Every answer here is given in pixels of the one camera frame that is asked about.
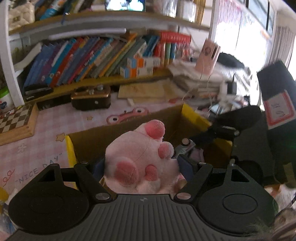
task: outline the wooden shelf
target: wooden shelf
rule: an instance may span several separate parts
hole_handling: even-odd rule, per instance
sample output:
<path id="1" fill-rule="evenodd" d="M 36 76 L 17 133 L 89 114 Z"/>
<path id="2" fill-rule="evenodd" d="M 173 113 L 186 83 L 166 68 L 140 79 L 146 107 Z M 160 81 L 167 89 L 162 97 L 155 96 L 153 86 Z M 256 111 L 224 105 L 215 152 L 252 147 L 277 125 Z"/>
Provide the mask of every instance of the wooden shelf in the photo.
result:
<path id="1" fill-rule="evenodd" d="M 147 76 L 147 77 L 124 79 L 122 76 L 116 75 L 116 76 L 111 76 L 111 77 L 102 77 L 99 79 L 84 79 L 82 81 L 72 83 L 69 85 L 57 86 L 54 88 L 54 91 L 51 94 L 39 97 L 39 98 L 31 100 L 31 101 L 28 101 L 27 103 L 40 102 L 40 101 L 60 97 L 63 95 L 71 94 L 74 89 L 79 88 L 81 86 L 92 86 L 92 85 L 98 85 L 98 84 L 104 84 L 104 85 L 128 84 L 128 83 L 132 83 L 132 82 L 157 80 L 157 79 L 161 79 L 161 78 L 167 78 L 170 76 L 171 76 L 171 73 L 168 69 L 160 69 L 160 70 L 156 70 L 154 72 L 153 76 Z"/>
<path id="2" fill-rule="evenodd" d="M 9 32 L 12 39 L 30 37 L 34 42 L 47 39 L 54 34 L 99 28 L 155 28 L 163 26 L 190 27 L 209 31 L 208 26 L 188 22 L 180 18 L 172 18 L 161 14 L 137 11 L 102 11 L 81 12 L 66 16 L 55 16 L 31 24 L 24 25 Z"/>

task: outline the gray curtain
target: gray curtain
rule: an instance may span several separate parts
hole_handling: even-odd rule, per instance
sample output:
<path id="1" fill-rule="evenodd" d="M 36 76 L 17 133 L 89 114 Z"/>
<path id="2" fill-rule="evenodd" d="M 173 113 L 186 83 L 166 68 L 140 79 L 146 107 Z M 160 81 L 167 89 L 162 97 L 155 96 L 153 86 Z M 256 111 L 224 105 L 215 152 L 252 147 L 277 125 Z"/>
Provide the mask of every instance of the gray curtain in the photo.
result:
<path id="1" fill-rule="evenodd" d="M 269 63 L 282 60 L 288 67 L 293 51 L 295 34 L 288 27 L 277 27 Z"/>

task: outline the chessboard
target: chessboard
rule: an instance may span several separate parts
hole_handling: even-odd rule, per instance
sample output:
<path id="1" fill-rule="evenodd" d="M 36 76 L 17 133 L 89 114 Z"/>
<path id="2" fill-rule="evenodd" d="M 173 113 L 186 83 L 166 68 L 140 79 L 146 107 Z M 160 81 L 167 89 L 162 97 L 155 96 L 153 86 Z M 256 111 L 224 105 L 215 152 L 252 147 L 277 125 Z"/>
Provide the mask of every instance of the chessboard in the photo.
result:
<path id="1" fill-rule="evenodd" d="M 0 145 L 15 142 L 34 135 L 38 116 L 36 104 L 27 104 L 0 116 Z"/>

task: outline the white label with red border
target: white label with red border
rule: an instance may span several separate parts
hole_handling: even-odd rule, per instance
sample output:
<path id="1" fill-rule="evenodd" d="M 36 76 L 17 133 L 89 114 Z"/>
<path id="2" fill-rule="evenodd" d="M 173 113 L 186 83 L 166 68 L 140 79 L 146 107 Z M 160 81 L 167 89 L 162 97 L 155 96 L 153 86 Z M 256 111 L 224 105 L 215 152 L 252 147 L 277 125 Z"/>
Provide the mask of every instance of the white label with red border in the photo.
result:
<path id="1" fill-rule="evenodd" d="M 296 119 L 294 105 L 286 90 L 264 101 L 264 107 L 269 130 Z"/>

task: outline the white quilted bag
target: white quilted bag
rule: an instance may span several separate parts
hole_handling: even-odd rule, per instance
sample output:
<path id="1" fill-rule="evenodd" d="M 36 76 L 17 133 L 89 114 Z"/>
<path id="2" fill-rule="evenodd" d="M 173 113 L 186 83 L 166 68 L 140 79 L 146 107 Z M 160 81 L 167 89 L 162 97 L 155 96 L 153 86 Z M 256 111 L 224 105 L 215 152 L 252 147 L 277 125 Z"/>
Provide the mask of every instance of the white quilted bag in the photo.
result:
<path id="1" fill-rule="evenodd" d="M 17 6 L 8 12 L 9 30 L 13 30 L 33 22 L 35 22 L 34 6 L 30 2 Z"/>

